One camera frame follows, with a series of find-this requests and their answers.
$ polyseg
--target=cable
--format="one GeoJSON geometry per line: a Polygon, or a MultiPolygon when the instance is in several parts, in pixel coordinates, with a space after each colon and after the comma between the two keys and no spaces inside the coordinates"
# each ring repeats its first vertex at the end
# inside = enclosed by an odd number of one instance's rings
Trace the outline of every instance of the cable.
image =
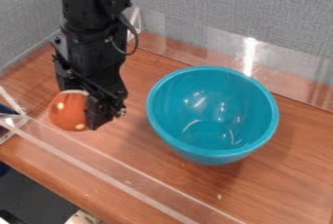
{"type": "Polygon", "coordinates": [[[128,20],[128,18],[125,17],[124,14],[120,15],[120,21],[121,21],[122,24],[128,27],[128,29],[130,30],[130,32],[132,32],[133,35],[134,35],[136,44],[134,44],[134,49],[133,49],[133,51],[128,53],[128,52],[125,52],[125,51],[120,48],[118,44],[117,44],[116,41],[114,41],[114,36],[110,37],[110,41],[112,41],[112,44],[113,44],[114,48],[118,50],[118,52],[120,52],[121,54],[124,54],[124,55],[126,55],[126,56],[132,56],[132,55],[136,54],[136,52],[137,52],[137,50],[138,50],[138,48],[140,48],[140,34],[138,34],[138,32],[137,32],[137,29],[134,28],[134,26],[132,25],[132,23],[129,22],[129,20],[128,20]]]}

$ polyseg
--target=blue plastic bowl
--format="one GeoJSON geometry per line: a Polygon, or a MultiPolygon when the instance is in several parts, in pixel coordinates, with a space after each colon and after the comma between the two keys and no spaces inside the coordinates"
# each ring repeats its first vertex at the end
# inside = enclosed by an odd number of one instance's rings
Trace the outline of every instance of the blue plastic bowl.
{"type": "Polygon", "coordinates": [[[213,66],[169,74],[150,92],[148,114],[172,149],[204,165],[227,165],[249,156],[271,140],[280,119],[264,85],[213,66]]]}

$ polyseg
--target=wooden table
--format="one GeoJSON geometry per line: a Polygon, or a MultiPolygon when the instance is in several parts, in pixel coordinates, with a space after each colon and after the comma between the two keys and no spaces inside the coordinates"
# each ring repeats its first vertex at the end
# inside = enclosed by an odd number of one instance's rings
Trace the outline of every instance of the wooden table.
{"type": "MultiPolygon", "coordinates": [[[[53,52],[51,46],[46,46],[2,76],[2,86],[29,115],[46,125],[51,125],[47,105],[58,93],[53,52]]],[[[330,223],[333,209],[332,113],[277,95],[281,123],[264,148],[231,166],[204,167],[189,163],[158,138],[145,108],[154,84],[168,73],[187,66],[140,50],[122,70],[130,91],[128,115],[100,131],[67,133],[65,138],[62,133],[51,133],[47,128],[39,130],[37,137],[45,139],[49,146],[17,135],[0,146],[0,160],[108,223],[180,222],[106,179],[121,174],[110,158],[232,215],[235,219],[225,218],[225,223],[330,223]],[[84,163],[65,159],[47,147],[72,154],[74,160],[84,163]]],[[[153,184],[141,187],[138,191],[152,192],[152,198],[157,194],[168,204],[169,190],[154,193],[153,184]]],[[[211,224],[215,216],[197,220],[211,224]]]]}

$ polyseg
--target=bowl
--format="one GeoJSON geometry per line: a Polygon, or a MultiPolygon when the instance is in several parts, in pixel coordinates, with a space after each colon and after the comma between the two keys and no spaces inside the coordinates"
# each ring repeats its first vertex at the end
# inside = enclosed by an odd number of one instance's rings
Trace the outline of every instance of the bowl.
{"type": "Polygon", "coordinates": [[[279,106],[265,86],[229,68],[169,74],[148,99],[152,126],[176,153],[204,165],[243,160],[271,140],[279,106]]]}

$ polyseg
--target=gray wall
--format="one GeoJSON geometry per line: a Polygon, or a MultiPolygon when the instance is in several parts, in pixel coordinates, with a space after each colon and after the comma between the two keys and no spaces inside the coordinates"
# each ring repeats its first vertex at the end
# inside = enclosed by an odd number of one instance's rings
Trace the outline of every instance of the gray wall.
{"type": "Polygon", "coordinates": [[[333,0],[136,0],[149,29],[200,46],[208,26],[319,56],[333,53],[333,0]]]}
{"type": "Polygon", "coordinates": [[[59,0],[0,0],[0,66],[58,29],[59,0]]]}

